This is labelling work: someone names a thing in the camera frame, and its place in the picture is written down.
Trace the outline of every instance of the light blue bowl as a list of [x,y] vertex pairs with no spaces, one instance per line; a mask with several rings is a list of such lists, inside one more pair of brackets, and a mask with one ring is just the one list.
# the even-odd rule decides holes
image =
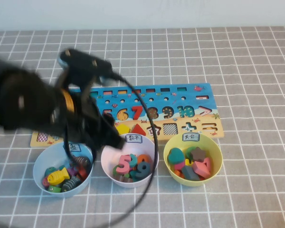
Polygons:
[[[76,157],[77,156],[86,156],[90,159],[91,162],[93,161],[93,156],[92,156],[92,153],[89,150],[89,148],[87,148],[83,144],[74,143],[72,145],[73,146],[71,146],[70,150],[74,156],[76,156]],[[57,143],[55,145],[51,145],[50,147],[46,148],[36,159],[35,164],[34,164],[34,168],[33,168],[34,181],[38,185],[38,187],[41,190],[43,190],[43,191],[45,191],[45,192],[47,192],[53,196],[57,196],[57,197],[61,197],[61,198],[72,197],[72,196],[80,193],[88,185],[90,178],[91,178],[91,175],[92,175],[93,167],[91,168],[91,171],[90,171],[87,179],[85,179],[85,181],[83,183],[81,183],[78,187],[72,189],[71,191],[53,193],[53,192],[49,192],[49,191],[45,190],[45,188],[42,185],[44,173],[45,173],[47,168],[53,166],[53,167],[58,169],[59,166],[68,163],[68,161],[69,161],[69,159],[68,159],[67,154],[65,152],[65,149],[63,147],[63,142]]]

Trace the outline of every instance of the red triangle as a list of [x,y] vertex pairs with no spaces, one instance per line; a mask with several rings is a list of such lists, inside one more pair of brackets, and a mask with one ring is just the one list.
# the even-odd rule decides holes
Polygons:
[[142,129],[142,127],[139,124],[136,124],[134,126],[131,133],[136,133],[136,134],[141,134],[143,136],[146,136],[146,132]]

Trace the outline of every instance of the yellow fish toy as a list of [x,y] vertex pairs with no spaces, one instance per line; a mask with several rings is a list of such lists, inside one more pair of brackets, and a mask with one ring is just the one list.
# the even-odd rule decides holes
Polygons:
[[47,181],[49,182],[50,185],[58,185],[61,182],[63,182],[65,179],[70,179],[70,176],[68,175],[67,169],[64,167],[61,171],[55,171],[51,173]]

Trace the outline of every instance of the wooden puzzle board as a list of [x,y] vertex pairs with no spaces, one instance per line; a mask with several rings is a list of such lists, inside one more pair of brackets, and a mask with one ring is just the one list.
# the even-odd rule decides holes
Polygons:
[[[185,132],[199,132],[211,138],[224,136],[209,83],[145,85],[134,88],[148,107],[159,141],[167,141],[172,136]],[[147,115],[130,88],[93,88],[91,96],[96,99],[101,113],[109,113],[115,118],[116,127],[124,124],[131,132],[138,124],[146,136],[153,139]],[[30,145],[45,147],[62,141],[59,137],[34,132]]]

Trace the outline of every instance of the pink bowl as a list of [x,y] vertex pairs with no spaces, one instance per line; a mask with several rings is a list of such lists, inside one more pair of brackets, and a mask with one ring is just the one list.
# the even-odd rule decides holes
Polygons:
[[113,168],[118,165],[119,158],[121,155],[127,155],[127,154],[135,154],[136,156],[139,156],[141,154],[148,154],[151,156],[152,160],[154,161],[154,143],[148,139],[147,137],[140,135],[140,134],[123,134],[121,135],[123,138],[125,138],[126,143],[122,150],[115,149],[111,146],[106,146],[103,149],[103,152],[101,154],[101,166],[103,167],[104,172],[106,175],[111,178],[116,184],[125,187],[125,188],[136,188],[139,186],[142,186],[148,182],[148,180],[151,177],[151,174],[147,176],[145,179],[142,179],[137,182],[132,183],[125,183],[117,181],[113,178]]

